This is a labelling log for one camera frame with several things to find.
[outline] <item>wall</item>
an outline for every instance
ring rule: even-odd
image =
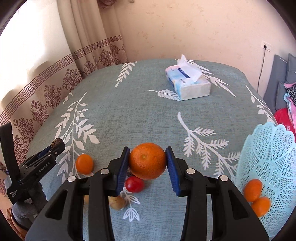
[[[115,5],[129,61],[180,58],[228,64],[264,95],[275,54],[296,55],[296,41],[266,0],[118,0]]]

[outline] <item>power outlet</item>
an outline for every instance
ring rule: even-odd
[[[261,44],[261,47],[264,49],[264,45],[266,45],[266,50],[267,51],[269,51],[269,52],[271,52],[272,51],[272,45],[271,44],[269,44],[269,43],[267,43],[267,42],[265,42],[265,41],[262,41],[262,44]]]

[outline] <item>curtain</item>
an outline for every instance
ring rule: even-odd
[[[12,123],[18,163],[48,116],[88,74],[127,61],[114,2],[27,0],[0,35],[0,125]],[[2,155],[1,171],[5,194]]]

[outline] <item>orange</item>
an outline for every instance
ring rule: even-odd
[[[94,161],[90,155],[81,154],[79,157],[77,157],[75,165],[79,173],[87,175],[92,172],[94,168]]]
[[[262,182],[259,179],[253,179],[247,183],[244,188],[244,197],[248,202],[256,201],[262,191]]]
[[[129,158],[132,174],[143,180],[158,178],[164,172],[166,164],[165,152],[154,143],[136,146]]]
[[[261,217],[267,214],[268,210],[270,209],[271,202],[268,197],[261,197],[257,199],[255,202],[252,203],[251,207],[256,213],[257,217]]]

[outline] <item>tissue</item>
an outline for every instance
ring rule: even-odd
[[[165,74],[181,100],[210,94],[211,83],[197,66],[187,62],[184,55],[178,60],[177,65],[169,66]]]

